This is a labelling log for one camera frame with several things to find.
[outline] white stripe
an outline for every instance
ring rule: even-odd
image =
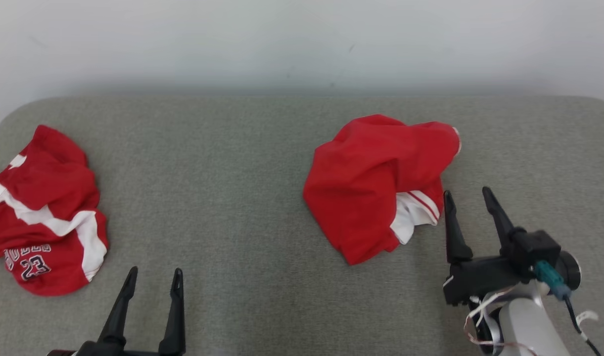
[[[456,131],[456,135],[458,136],[458,152],[456,152],[456,154],[454,155],[454,158],[456,156],[458,156],[458,153],[460,153],[460,150],[462,149],[462,140],[460,139],[460,133],[458,132],[458,129],[454,128],[454,131]]]
[[[21,155],[15,156],[14,159],[12,160],[12,162],[9,163],[9,169],[21,167],[21,165],[23,165],[23,163],[26,159],[27,159],[27,156],[21,156]]]
[[[442,288],[445,288],[445,286],[446,286],[447,284],[449,284],[449,282],[451,282],[451,281],[453,281],[453,280],[454,280],[453,275],[452,275],[451,277],[447,278],[447,281],[445,281],[445,282],[442,284]]]
[[[440,219],[440,211],[438,211],[438,207],[436,206],[436,203],[434,203],[430,197],[426,196],[426,194],[424,194],[424,192],[421,192],[421,191],[410,191],[410,194],[414,194],[415,197],[417,197],[423,203],[425,203],[428,207],[430,207],[431,211],[433,212],[433,215],[436,217],[436,220]]]
[[[414,196],[406,192],[396,193],[396,215],[390,224],[399,241],[405,245],[412,238],[417,225],[428,223],[436,226],[438,220],[431,211]]]
[[[81,210],[71,221],[58,219],[53,216],[47,205],[40,210],[31,210],[23,203],[12,196],[7,188],[0,185],[0,203],[5,203],[14,209],[17,218],[24,221],[27,225],[42,223],[47,226],[53,234],[63,237],[75,230],[78,233],[78,240],[82,244],[84,254],[82,256],[82,270],[89,282],[93,279],[98,269],[103,263],[103,257],[106,255],[106,246],[97,235],[97,220],[95,212],[90,210]]]

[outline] gray couch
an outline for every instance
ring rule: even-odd
[[[498,239],[480,189],[514,223],[544,228],[583,266],[578,311],[604,352],[604,102],[582,97],[80,97],[28,104],[0,125],[0,171],[47,124],[87,153],[110,250],[65,297],[20,288],[0,261],[0,356],[76,349],[98,337],[124,277],[139,266],[127,349],[156,350],[176,267],[185,275],[187,355],[454,355],[467,309],[446,306],[444,228],[349,267],[302,200],[316,146],[349,120],[383,113],[459,129],[442,176],[474,253]],[[591,351],[553,298],[573,355]]]

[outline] teal connector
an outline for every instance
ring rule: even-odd
[[[546,261],[539,261],[535,265],[537,279],[548,284],[550,291],[559,301],[570,297],[572,290],[563,282],[563,277]]]

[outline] white wall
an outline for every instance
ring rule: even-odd
[[[604,99],[604,0],[0,0],[0,121],[109,89]]]

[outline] clothing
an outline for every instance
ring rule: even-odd
[[[99,199],[84,152],[38,126],[0,173],[0,258],[24,289],[64,295],[93,279],[109,246]]]
[[[358,264],[407,243],[415,225],[436,225],[440,174],[459,151],[447,124],[355,119],[315,150],[304,200],[333,247]]]

